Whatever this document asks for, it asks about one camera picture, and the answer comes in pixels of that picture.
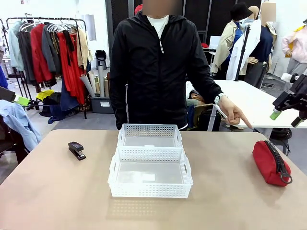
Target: black stapler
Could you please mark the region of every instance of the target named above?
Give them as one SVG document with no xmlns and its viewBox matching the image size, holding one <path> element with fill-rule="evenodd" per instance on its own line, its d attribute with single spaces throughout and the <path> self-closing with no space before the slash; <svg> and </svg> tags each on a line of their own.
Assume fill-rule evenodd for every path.
<svg viewBox="0 0 307 230">
<path fill-rule="evenodd" d="M 86 156 L 83 153 L 81 153 L 84 148 L 79 143 L 77 142 L 68 143 L 68 149 L 75 155 L 75 157 L 78 160 L 81 161 L 86 158 Z"/>
</svg>

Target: black jacket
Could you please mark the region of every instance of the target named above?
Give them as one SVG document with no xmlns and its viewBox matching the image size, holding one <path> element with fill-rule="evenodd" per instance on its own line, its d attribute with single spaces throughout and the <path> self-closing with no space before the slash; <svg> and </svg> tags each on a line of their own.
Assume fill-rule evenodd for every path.
<svg viewBox="0 0 307 230">
<path fill-rule="evenodd" d="M 127 123 L 187 124 L 185 76 L 208 103 L 221 88 L 214 83 L 194 23 L 169 16 L 161 36 L 146 16 L 123 20 L 117 27 L 111 55 L 110 99 L 121 129 Z"/>
</svg>

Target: stacked plastic baskets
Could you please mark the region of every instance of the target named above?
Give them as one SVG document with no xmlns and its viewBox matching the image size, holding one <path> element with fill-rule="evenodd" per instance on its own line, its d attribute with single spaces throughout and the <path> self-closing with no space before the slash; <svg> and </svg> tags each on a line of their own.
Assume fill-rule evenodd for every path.
<svg viewBox="0 0 307 230">
<path fill-rule="evenodd" d="M 178 127 L 124 124 L 108 183 L 114 197 L 187 198 L 193 180 Z"/>
</svg>

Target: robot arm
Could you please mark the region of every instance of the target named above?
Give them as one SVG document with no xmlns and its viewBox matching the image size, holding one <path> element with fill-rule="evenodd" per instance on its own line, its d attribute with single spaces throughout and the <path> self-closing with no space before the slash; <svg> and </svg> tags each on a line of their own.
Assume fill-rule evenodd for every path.
<svg viewBox="0 0 307 230">
<path fill-rule="evenodd" d="M 307 119 L 307 76 L 302 74 L 292 85 L 291 89 L 283 92 L 274 102 L 275 106 L 273 114 L 270 116 L 272 120 L 287 109 L 296 109 L 299 111 L 299 117 L 292 122 L 295 128 L 301 122 Z"/>
<path fill-rule="evenodd" d="M 12 92 L 10 90 L 7 90 L 3 87 L 0 87 L 0 100 L 6 100 L 9 102 L 16 102 L 18 104 L 21 104 L 23 106 L 27 106 L 30 102 L 30 99 L 25 97 L 20 97 L 15 94 L 15 92 Z"/>
</svg>

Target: red pouch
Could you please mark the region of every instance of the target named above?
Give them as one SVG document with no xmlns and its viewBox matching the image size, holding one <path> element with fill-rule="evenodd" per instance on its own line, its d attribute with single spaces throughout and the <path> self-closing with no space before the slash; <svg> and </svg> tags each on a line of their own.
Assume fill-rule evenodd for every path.
<svg viewBox="0 0 307 230">
<path fill-rule="evenodd" d="M 292 183 L 289 165 L 282 159 L 276 147 L 269 140 L 255 144 L 254 160 L 268 184 L 287 186 Z"/>
</svg>

